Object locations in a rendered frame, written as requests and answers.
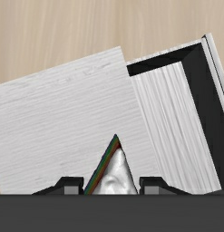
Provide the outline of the cabinet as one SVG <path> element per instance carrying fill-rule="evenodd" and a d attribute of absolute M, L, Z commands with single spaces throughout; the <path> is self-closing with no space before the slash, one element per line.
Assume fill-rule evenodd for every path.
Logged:
<path fill-rule="evenodd" d="M 159 175 L 119 47 L 0 84 L 0 191 L 89 179 L 114 136 L 135 179 Z"/>

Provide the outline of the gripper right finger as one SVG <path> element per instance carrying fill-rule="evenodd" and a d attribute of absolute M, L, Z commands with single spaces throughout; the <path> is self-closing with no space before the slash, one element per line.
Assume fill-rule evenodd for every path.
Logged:
<path fill-rule="evenodd" d="M 169 186 L 162 177 L 140 177 L 141 195 L 188 195 L 188 192 Z"/>

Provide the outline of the cabinet drawer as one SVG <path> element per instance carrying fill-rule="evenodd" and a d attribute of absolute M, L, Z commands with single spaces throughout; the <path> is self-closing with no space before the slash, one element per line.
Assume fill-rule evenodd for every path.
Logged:
<path fill-rule="evenodd" d="M 127 63 L 160 176 L 224 194 L 224 70 L 211 34 Z"/>

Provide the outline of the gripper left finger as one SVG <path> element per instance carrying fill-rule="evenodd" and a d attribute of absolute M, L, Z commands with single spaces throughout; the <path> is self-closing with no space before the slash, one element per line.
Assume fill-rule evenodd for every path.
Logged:
<path fill-rule="evenodd" d="M 61 177 L 54 186 L 35 192 L 35 195 L 82 195 L 83 177 Z"/>

